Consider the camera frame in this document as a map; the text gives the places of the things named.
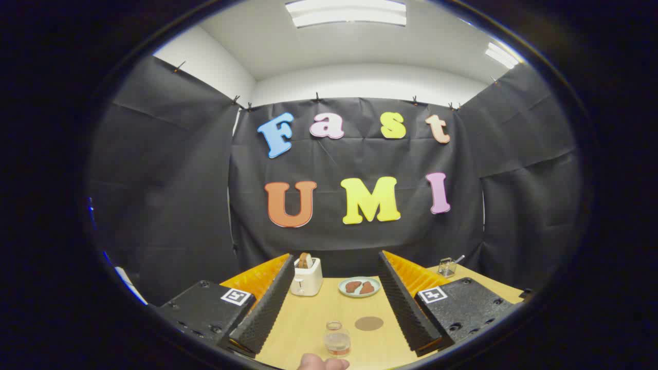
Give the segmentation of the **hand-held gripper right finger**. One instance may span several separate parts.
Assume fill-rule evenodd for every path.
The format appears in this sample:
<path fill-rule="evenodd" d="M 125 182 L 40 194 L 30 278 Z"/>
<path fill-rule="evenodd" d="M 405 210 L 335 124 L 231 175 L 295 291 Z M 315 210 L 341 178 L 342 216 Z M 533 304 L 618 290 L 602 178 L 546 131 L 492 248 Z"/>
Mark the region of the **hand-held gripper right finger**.
<path fill-rule="evenodd" d="M 379 279 L 419 357 L 479 335 L 515 306 L 472 277 L 449 281 L 388 251 L 379 253 Z"/>

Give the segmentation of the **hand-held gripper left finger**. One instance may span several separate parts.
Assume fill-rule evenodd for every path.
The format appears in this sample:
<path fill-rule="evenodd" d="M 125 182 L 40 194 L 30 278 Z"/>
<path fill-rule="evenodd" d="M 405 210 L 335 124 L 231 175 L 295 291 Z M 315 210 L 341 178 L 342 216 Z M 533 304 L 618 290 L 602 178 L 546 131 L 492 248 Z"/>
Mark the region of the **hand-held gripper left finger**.
<path fill-rule="evenodd" d="M 270 335 L 294 275 L 294 258 L 286 253 L 223 283 L 198 281 L 154 309 L 191 339 L 253 359 Z"/>

